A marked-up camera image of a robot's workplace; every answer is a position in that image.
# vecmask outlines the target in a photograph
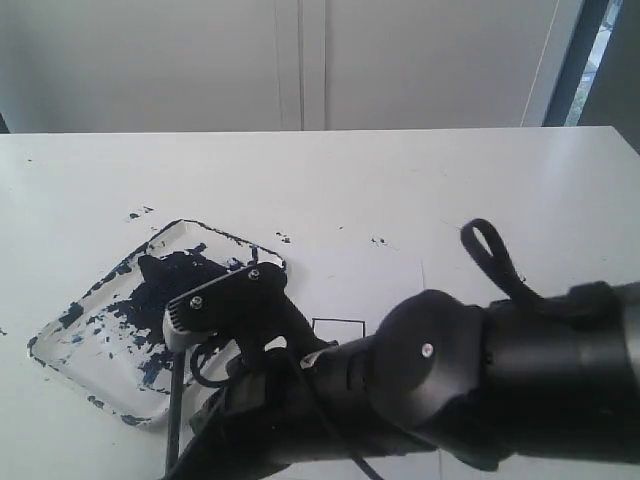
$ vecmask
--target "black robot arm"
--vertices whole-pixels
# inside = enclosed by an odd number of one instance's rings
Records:
[[[509,300],[480,308],[427,290],[341,346],[315,339],[268,266],[234,274],[248,290],[233,301],[203,286],[218,319],[241,302],[242,353],[165,479],[258,479],[341,458],[379,478],[365,457],[438,448],[482,470],[513,454],[640,463],[640,286],[598,282],[544,299],[491,224],[474,220],[462,240]],[[216,338],[234,337],[237,322],[215,323]],[[279,335],[287,348],[264,352]]]

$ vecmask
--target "table surface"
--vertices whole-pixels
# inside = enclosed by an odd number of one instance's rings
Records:
[[[309,248],[381,248],[371,238],[384,237],[422,259],[427,286],[486,304],[502,295],[460,246],[463,223],[492,221],[543,294],[596,279],[635,281],[639,184],[640,158],[608,127],[0,136],[4,476],[161,476],[163,431],[136,430],[81,401],[27,358],[26,343],[171,220],[199,219],[284,255],[275,232]],[[143,206],[154,211],[131,220]],[[487,475],[447,454],[375,465],[387,478]],[[350,464],[316,471],[362,478]],[[492,476],[639,473],[515,458]]]

